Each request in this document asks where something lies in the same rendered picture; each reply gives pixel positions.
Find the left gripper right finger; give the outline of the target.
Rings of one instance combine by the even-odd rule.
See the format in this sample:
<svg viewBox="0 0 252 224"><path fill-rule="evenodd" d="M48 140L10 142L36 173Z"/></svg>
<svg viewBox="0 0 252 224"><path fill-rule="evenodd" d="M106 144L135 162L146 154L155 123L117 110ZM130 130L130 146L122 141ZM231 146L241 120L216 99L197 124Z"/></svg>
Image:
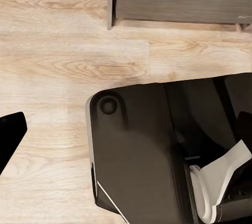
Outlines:
<svg viewBox="0 0 252 224"><path fill-rule="evenodd" d="M241 111L237 117L235 130L252 154L252 114Z"/></svg>

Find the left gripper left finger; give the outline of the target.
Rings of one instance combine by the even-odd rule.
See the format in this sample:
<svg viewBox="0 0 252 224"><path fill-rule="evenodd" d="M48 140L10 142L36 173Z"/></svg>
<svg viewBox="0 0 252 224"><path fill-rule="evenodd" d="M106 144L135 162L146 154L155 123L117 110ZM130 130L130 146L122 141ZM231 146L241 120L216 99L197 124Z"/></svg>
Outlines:
<svg viewBox="0 0 252 224"><path fill-rule="evenodd" d="M0 175L27 132L22 111L0 117Z"/></svg>

